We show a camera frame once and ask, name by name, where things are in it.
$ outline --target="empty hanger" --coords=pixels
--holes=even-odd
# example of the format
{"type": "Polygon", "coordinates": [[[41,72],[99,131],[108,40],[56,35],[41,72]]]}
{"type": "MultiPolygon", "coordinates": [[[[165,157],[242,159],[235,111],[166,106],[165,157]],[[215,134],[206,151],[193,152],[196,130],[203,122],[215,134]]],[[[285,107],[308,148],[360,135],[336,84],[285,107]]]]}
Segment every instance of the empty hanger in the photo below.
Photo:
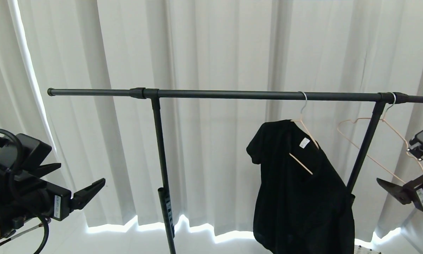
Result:
{"type": "MultiPolygon", "coordinates": [[[[404,143],[405,143],[405,145],[406,145],[406,148],[408,149],[409,148],[409,143],[408,143],[408,141],[400,134],[400,132],[398,131],[398,130],[396,130],[386,119],[385,119],[385,117],[386,117],[386,115],[387,115],[387,111],[391,108],[391,107],[393,107],[393,106],[395,106],[395,104],[396,104],[396,102],[397,102],[397,96],[395,95],[395,93],[392,93],[392,92],[390,92],[392,95],[393,95],[393,98],[394,98],[394,100],[393,100],[393,104],[392,104],[392,106],[389,106],[388,108],[387,108],[387,110],[385,111],[385,113],[384,113],[384,116],[382,117],[382,119],[380,119],[380,121],[382,121],[382,122],[385,122],[385,124],[387,124],[387,126],[390,128],[390,129],[392,129],[403,141],[404,141],[404,143]]],[[[353,146],[355,146],[357,149],[360,149],[360,146],[357,146],[352,140],[350,140],[347,136],[345,136],[341,131],[340,131],[340,125],[342,124],[342,123],[344,123],[344,122],[351,122],[352,124],[355,124],[355,123],[357,123],[358,122],[358,120],[361,120],[361,119],[366,119],[366,120],[369,120],[369,119],[371,119],[371,117],[360,117],[360,118],[357,118],[357,119],[355,119],[355,121],[352,121],[351,119],[348,119],[348,120],[345,120],[345,121],[341,121],[339,124],[338,124],[338,126],[337,126],[337,131],[338,132],[340,132],[340,134],[343,136],[343,137],[345,137],[345,139],[347,139],[353,146]]],[[[423,166],[421,165],[421,163],[418,161],[418,159],[417,158],[415,158],[414,156],[412,156],[408,151],[406,151],[406,154],[409,156],[409,157],[411,157],[411,158],[414,158],[415,159],[415,161],[418,163],[418,165],[420,166],[420,168],[421,168],[421,170],[423,171],[423,166]]],[[[378,164],[382,169],[384,169],[384,170],[386,170],[387,172],[389,172],[389,174],[390,175],[392,175],[392,176],[394,176],[394,177],[396,177],[398,180],[400,180],[402,183],[406,183],[405,181],[403,181],[401,178],[399,178],[397,175],[395,175],[393,172],[391,172],[390,170],[388,170],[386,167],[384,167],[381,163],[379,163],[376,159],[374,159],[373,157],[371,157],[369,154],[367,154],[367,157],[368,158],[370,158],[372,161],[374,161],[376,164],[378,164]]]]}
{"type": "MultiPolygon", "coordinates": [[[[312,137],[312,135],[310,134],[310,132],[308,131],[307,127],[305,126],[304,122],[302,121],[302,112],[304,111],[304,108],[307,106],[307,95],[305,94],[305,92],[300,92],[303,93],[305,96],[305,104],[301,109],[301,116],[299,118],[299,120],[292,120],[292,122],[300,122],[302,124],[302,126],[304,126],[304,129],[306,130],[307,134],[310,136],[311,140],[313,141],[313,143],[315,144],[315,146],[317,148],[319,148],[318,143],[315,141],[315,139],[312,137]]],[[[305,170],[307,170],[307,172],[310,173],[310,175],[313,175],[313,173],[310,171],[310,169],[308,169],[302,162],[300,162],[293,154],[289,153],[290,156],[295,159],[295,161],[297,161],[301,166],[303,166],[303,168],[305,168],[305,170]]]]}

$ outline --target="black metal rack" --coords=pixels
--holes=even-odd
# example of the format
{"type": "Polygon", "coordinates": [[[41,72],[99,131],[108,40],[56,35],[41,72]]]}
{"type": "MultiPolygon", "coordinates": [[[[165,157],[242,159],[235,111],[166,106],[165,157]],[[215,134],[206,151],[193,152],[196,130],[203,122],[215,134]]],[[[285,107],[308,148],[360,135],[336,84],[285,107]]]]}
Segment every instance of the black metal rack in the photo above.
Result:
{"type": "MultiPolygon", "coordinates": [[[[126,96],[152,101],[153,116],[155,118],[155,130],[158,143],[158,154],[161,165],[161,177],[163,187],[158,189],[158,195],[163,212],[164,225],[168,237],[171,254],[175,254],[174,225],[169,194],[168,169],[166,166],[166,154],[164,150],[163,129],[161,124],[160,98],[224,98],[224,99],[273,99],[273,100],[305,100],[301,92],[274,92],[274,91],[217,91],[217,90],[160,90],[153,88],[133,88],[129,90],[99,90],[99,89],[53,89],[49,88],[50,96],[56,95],[80,95],[80,96],[126,96]]],[[[347,188],[351,193],[354,189],[363,161],[376,132],[382,112],[387,103],[423,103],[423,96],[411,96],[404,93],[306,93],[308,100],[321,101],[371,101],[375,102],[373,114],[368,124],[365,137],[363,138],[360,152],[357,155],[347,188]]]]}

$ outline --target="black t-shirt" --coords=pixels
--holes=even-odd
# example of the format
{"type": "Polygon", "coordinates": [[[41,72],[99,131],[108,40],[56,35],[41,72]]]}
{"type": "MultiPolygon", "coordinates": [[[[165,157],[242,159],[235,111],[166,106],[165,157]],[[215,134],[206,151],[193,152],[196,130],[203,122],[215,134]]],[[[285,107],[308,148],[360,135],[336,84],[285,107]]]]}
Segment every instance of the black t-shirt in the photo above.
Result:
{"type": "Polygon", "coordinates": [[[266,122],[247,153],[261,164],[254,236],[263,247],[274,254],[353,254],[351,194],[305,132],[290,120],[266,122]]]}

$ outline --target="rack leg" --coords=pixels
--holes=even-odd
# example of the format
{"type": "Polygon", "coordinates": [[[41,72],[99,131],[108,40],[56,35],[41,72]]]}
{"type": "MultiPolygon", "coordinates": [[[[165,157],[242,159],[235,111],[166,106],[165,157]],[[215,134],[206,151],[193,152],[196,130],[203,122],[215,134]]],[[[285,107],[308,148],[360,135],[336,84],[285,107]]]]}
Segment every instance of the rack leg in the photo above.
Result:
{"type": "Polygon", "coordinates": [[[168,169],[166,164],[166,153],[164,150],[163,128],[161,125],[161,107],[159,98],[152,98],[153,117],[155,119],[155,131],[158,144],[159,163],[161,165],[161,178],[163,187],[158,189],[158,196],[163,212],[164,226],[168,237],[169,250],[171,254],[176,254],[174,244],[174,226],[172,221],[171,196],[169,193],[168,169]]]}
{"type": "Polygon", "coordinates": [[[360,151],[355,160],[353,170],[351,172],[350,180],[348,181],[347,188],[352,193],[355,182],[357,180],[360,169],[362,169],[363,161],[367,156],[368,148],[370,148],[371,141],[373,140],[374,132],[376,132],[377,124],[381,119],[382,113],[384,112],[386,103],[385,102],[376,102],[373,108],[373,114],[371,115],[370,123],[368,124],[367,132],[363,138],[362,145],[360,146],[360,151]]]}

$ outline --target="hanger hook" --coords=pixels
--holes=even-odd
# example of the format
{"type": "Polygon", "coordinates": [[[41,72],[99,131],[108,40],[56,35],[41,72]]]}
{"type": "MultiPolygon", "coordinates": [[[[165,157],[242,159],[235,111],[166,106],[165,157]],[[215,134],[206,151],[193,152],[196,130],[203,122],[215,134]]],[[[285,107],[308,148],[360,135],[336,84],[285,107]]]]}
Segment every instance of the hanger hook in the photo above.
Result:
{"type": "Polygon", "coordinates": [[[391,94],[393,95],[393,104],[392,104],[392,106],[389,106],[389,107],[387,108],[387,110],[386,110],[386,111],[385,111],[385,113],[384,113],[384,117],[383,117],[382,119],[385,119],[385,115],[387,114],[387,111],[388,111],[391,107],[395,106],[395,104],[397,103],[397,95],[396,95],[395,93],[393,93],[393,92],[389,92],[389,93],[391,93],[391,94]]]}
{"type": "Polygon", "coordinates": [[[307,95],[305,94],[305,92],[300,92],[300,93],[303,93],[304,94],[304,97],[305,97],[305,104],[301,108],[301,114],[302,114],[302,112],[304,111],[304,108],[307,106],[308,99],[307,99],[307,95]]]}

